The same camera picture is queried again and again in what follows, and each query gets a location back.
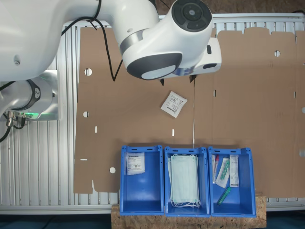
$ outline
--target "green syringe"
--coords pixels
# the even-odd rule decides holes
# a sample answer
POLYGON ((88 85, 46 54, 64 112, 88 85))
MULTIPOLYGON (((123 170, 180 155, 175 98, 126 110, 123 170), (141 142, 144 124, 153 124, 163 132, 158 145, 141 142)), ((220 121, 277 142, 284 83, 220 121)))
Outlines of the green syringe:
POLYGON ((225 178, 225 175, 227 175, 227 172, 228 172, 228 168, 230 167, 230 161, 227 160, 226 163, 225 163, 225 166, 224 166, 224 169, 223 169, 223 172, 220 176, 220 179, 223 180, 225 178))
POLYGON ((228 187, 228 188, 225 190, 225 192, 222 194, 222 196, 220 197, 220 199, 218 200, 218 202, 217 202, 218 205, 221 205, 221 204, 223 203, 224 199, 227 197, 227 195, 230 193, 230 191, 231 191, 231 188, 228 187))

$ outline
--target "blue storage bin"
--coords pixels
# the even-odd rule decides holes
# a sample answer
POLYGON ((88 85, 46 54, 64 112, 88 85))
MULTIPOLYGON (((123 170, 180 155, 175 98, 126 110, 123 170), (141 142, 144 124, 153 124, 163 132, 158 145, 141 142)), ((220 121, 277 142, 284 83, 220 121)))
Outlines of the blue storage bin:
POLYGON ((122 147, 121 215, 164 215, 162 146, 122 147), (127 175, 126 153, 145 154, 145 172, 127 175))
POLYGON ((209 156, 209 181, 211 215, 221 217, 256 217, 254 173, 251 149, 214 149, 208 148, 209 156), (225 189, 213 184, 212 154, 219 155, 219 164, 216 171, 218 176, 223 158, 238 155, 239 187, 232 187, 224 202, 219 206, 217 201, 225 189))
POLYGON ((209 182, 208 182, 208 165, 206 148, 170 148, 164 149, 164 170, 165 170, 165 215, 166 216, 185 216, 185 217, 209 217, 210 201, 209 201, 209 182), (176 208, 171 204, 171 183, 167 167, 167 158, 174 154, 196 154, 198 156, 198 186, 199 198, 201 205, 199 208, 185 207, 176 208))

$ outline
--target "cardboard sheet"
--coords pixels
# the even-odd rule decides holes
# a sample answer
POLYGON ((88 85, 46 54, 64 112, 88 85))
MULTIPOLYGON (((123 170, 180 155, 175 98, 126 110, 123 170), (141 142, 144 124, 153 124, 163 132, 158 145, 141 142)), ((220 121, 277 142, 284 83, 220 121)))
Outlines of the cardboard sheet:
MULTIPOLYGON (((112 29, 106 28, 106 34, 115 73, 121 55, 112 29)), ((92 193, 92 181, 98 192, 117 192, 123 145, 192 147, 193 104, 189 77, 165 79, 162 86, 159 80, 129 75, 123 65, 113 82, 102 30, 82 28, 74 192, 92 193), (92 69, 91 76, 85 75, 86 68, 92 69), (171 91, 188 100, 177 118, 161 110, 171 91)))
MULTIPOLYGON (((106 32, 115 72, 121 55, 106 32)), ((117 192, 122 145, 192 147, 195 118, 195 146, 250 147, 256 189, 305 197, 305 32, 296 35, 297 44, 292 33, 264 28, 220 32, 222 68, 197 76, 194 91, 189 77, 162 86, 124 66, 113 82, 101 29, 82 28, 74 192, 92 193, 92 181, 96 191, 117 192), (177 118, 160 109, 170 91, 188 100, 177 118)))
POLYGON ((296 44, 288 32, 221 31, 220 71, 195 79, 195 145, 250 147, 255 188, 270 198, 305 197, 304 32, 297 36, 296 44))

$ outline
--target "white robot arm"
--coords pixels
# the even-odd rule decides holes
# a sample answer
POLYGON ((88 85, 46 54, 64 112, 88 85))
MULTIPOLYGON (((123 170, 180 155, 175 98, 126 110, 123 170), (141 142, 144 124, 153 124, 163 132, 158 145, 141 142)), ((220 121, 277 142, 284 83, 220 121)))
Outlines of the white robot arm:
MULTIPOLYGON (((0 0, 0 81, 43 73, 59 46, 62 25, 93 16, 98 0, 0 0)), ((102 0, 97 16, 114 30, 127 72, 151 80, 217 71, 213 19, 200 0, 177 0, 163 20, 148 0, 102 0)))

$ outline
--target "light blue face mask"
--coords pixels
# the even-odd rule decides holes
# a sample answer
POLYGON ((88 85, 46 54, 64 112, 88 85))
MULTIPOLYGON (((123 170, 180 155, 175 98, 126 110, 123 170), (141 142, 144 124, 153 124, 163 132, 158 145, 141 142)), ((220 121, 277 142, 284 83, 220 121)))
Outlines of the light blue face mask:
POLYGON ((197 168, 198 157, 195 155, 174 155, 168 159, 174 207, 200 207, 197 168))

